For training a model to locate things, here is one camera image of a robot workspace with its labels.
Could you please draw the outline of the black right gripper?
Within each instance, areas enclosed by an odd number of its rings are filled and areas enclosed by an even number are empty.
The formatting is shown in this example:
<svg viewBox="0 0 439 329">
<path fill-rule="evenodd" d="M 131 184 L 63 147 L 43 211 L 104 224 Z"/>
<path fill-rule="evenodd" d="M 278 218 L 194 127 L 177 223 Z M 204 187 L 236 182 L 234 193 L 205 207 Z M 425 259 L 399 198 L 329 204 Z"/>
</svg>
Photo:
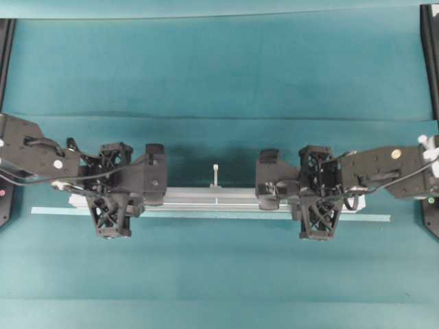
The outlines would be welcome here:
<svg viewBox="0 0 439 329">
<path fill-rule="evenodd" d="M 292 219 L 300 223 L 300 239 L 331 240 L 342 210 L 356 211 L 359 196 L 342 187 L 342 157 L 335 157 L 330 147 L 308 145 L 299 151 L 299 157 L 300 167 L 296 168 L 280 159 L 278 149 L 260 151 L 256 161 L 256 178 L 280 179 L 257 179 L 255 195 L 259 208 L 278 210 L 281 198 L 286 199 Z"/>
</svg>

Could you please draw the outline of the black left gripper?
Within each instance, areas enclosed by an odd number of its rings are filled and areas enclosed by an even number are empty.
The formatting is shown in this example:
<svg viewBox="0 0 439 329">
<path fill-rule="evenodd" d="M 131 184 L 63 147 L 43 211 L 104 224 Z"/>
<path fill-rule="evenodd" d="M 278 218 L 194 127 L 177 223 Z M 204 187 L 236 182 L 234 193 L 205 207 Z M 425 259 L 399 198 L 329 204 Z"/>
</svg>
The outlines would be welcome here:
<svg viewBox="0 0 439 329">
<path fill-rule="evenodd" d="M 141 176 L 134 168 L 143 163 L 143 202 L 161 206 L 167 191 L 165 146 L 145 145 L 144 155 L 132 159 L 133 148 L 124 143 L 102 145 L 97 155 L 80 152 L 79 178 L 70 182 L 70 193 L 86 198 L 97 236 L 104 239 L 132 235 L 130 218 L 138 217 L 143 207 Z"/>
</svg>

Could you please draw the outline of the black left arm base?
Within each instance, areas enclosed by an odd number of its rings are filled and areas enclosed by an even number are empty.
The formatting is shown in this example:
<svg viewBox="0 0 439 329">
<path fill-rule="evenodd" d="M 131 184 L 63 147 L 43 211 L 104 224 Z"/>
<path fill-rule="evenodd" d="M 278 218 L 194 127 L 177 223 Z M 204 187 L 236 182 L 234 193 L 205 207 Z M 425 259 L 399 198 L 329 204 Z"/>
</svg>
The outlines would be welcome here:
<svg viewBox="0 0 439 329">
<path fill-rule="evenodd" d="M 4 226 L 10 220 L 14 185 L 1 178 L 0 193 L 0 226 Z"/>
</svg>

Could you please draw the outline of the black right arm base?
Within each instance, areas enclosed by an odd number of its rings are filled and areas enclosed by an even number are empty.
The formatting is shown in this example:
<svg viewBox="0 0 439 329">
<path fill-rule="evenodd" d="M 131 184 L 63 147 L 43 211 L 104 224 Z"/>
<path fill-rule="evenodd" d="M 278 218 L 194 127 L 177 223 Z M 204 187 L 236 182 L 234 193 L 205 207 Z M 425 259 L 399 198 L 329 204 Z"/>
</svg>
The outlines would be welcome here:
<svg viewBox="0 0 439 329">
<path fill-rule="evenodd" d="M 437 197 L 421 201 L 423 225 L 437 239 L 439 238 L 439 205 Z"/>
</svg>

